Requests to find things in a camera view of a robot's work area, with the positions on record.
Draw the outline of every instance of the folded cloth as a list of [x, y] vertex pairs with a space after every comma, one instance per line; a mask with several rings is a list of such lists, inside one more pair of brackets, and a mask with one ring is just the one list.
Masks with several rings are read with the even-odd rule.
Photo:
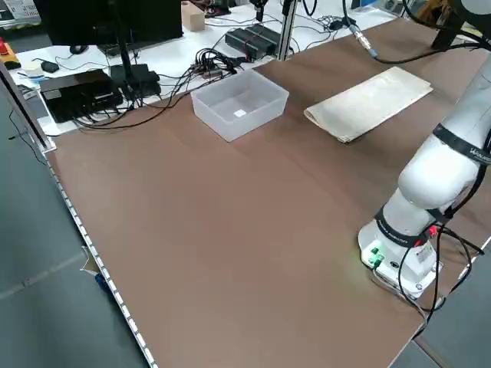
[[427, 81], [399, 67], [392, 67], [345, 92], [309, 107], [305, 110], [305, 116], [342, 143], [348, 143], [382, 124], [432, 90]]

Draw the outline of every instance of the transparent plastic box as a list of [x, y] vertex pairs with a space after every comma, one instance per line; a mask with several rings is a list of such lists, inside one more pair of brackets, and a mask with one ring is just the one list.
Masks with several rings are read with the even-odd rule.
[[288, 95], [288, 91], [253, 70], [191, 93], [195, 115], [227, 142], [282, 115]]

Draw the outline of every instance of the white desk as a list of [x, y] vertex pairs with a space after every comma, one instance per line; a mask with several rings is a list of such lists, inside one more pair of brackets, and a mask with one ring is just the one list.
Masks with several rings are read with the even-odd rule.
[[[232, 14], [223, 18], [207, 19], [206, 29], [200, 32], [190, 32], [183, 28], [184, 35], [177, 40], [169, 41], [163, 44], [145, 48], [140, 52], [138, 62], [140, 64], [148, 64], [152, 71], [156, 71], [158, 74], [166, 74], [171, 76], [180, 76], [184, 71], [194, 63], [194, 57], [196, 52], [202, 48], [211, 48], [229, 29], [237, 27], [245, 27], [251, 25], [255, 19], [255, 10], [252, 5], [242, 5], [231, 9]], [[306, 16], [302, 4], [298, 4], [297, 15]], [[342, 16], [341, 0], [324, 0], [319, 2], [317, 11], [314, 14], [314, 18], [320, 18], [323, 15], [335, 15]], [[375, 25], [379, 25], [394, 19], [394, 16], [378, 9], [372, 9], [362, 13], [350, 12], [350, 16], [357, 21], [358, 26], [361, 29], [371, 28]], [[282, 20], [282, 7], [279, 0], [271, 0], [265, 8], [264, 21], [266, 26], [275, 31], [280, 32], [282, 24], [279, 21], [274, 21], [272, 17]], [[244, 21], [243, 24], [237, 24], [238, 21]], [[321, 25], [317, 25], [314, 21], [302, 18], [301, 16], [295, 17], [295, 26], [308, 26], [316, 28], [319, 31], [323, 31]], [[348, 29], [340, 30], [335, 37], [341, 38], [349, 35]], [[308, 28], [295, 28], [292, 36], [301, 50], [304, 50], [313, 41], [332, 41], [332, 37], [327, 38], [328, 34], [319, 34], [318, 32]], [[292, 41], [292, 47], [295, 52], [298, 52], [298, 46]], [[243, 56], [237, 50], [229, 47], [224, 41], [221, 41], [216, 49], [229, 56]], [[68, 47], [66, 46], [52, 46], [49, 48], [42, 48], [33, 51], [26, 51], [18, 54], [18, 59], [21, 63], [31, 61], [35, 58], [40, 58], [48, 61], [54, 61], [55, 57], [67, 58], [70, 55]], [[266, 57], [261, 61], [256, 61], [253, 64], [243, 64], [242, 66], [247, 69], [256, 67], [260, 64], [264, 64], [273, 60], [270, 57]], [[80, 55], [74, 55], [68, 60], [60, 60], [60, 63], [65, 67], [76, 68], [85, 63], [97, 63], [87, 64], [84, 67], [78, 68], [76, 71], [70, 71], [63, 67], [56, 73], [50, 74], [51, 77], [60, 77], [69, 74], [76, 74], [87, 71], [92, 68], [103, 68], [102, 65], [107, 65], [107, 59], [104, 54], [99, 51], [96, 46], [90, 46], [87, 51]], [[121, 64], [120, 57], [113, 57], [109, 59], [110, 65]], [[38, 87], [33, 84], [28, 78], [22, 77], [17, 74], [17, 71], [12, 71], [12, 77], [16, 84], [25, 84], [29, 87]], [[168, 84], [168, 86], [162, 86], [162, 95], [168, 94], [176, 83], [175, 80], [161, 77], [160, 84]], [[203, 80], [201, 78], [195, 79], [190, 85], [189, 89], [196, 88], [201, 85]], [[151, 103], [157, 100], [157, 97], [149, 97], [145, 102]], [[45, 117], [39, 120], [43, 130], [46, 134], [58, 135], [67, 131], [76, 129], [74, 123], [67, 122], [62, 124], [56, 124], [51, 117]]]

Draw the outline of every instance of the brown table surface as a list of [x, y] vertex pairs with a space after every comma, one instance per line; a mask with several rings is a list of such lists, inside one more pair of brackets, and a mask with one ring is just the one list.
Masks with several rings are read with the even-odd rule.
[[[398, 20], [366, 35], [397, 59], [435, 33]], [[349, 145], [303, 110], [387, 69], [352, 37], [260, 67], [290, 91], [286, 111], [233, 143], [188, 97], [138, 128], [56, 139], [48, 158], [159, 366], [389, 365], [420, 316], [371, 282], [357, 232], [485, 58], [458, 50], [404, 65], [435, 91]], [[488, 188], [451, 223], [481, 244]], [[443, 261], [448, 288], [465, 261], [449, 245]]]

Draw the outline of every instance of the black strap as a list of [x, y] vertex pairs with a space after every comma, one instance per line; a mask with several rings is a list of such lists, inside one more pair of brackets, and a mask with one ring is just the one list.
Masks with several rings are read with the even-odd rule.
[[442, 225], [445, 225], [450, 221], [453, 216], [450, 216], [447, 213], [442, 213], [439, 209], [427, 209], [427, 212], [432, 215], [437, 222], [439, 222]]
[[401, 247], [414, 248], [419, 245], [424, 245], [428, 241], [428, 235], [426, 233], [420, 235], [405, 235], [392, 228], [385, 220], [384, 207], [377, 212], [374, 218], [382, 234]]
[[491, 165], [491, 155], [489, 153], [456, 136], [443, 125], [438, 124], [433, 130], [433, 135], [452, 150], [463, 154], [465, 157], [482, 165]]

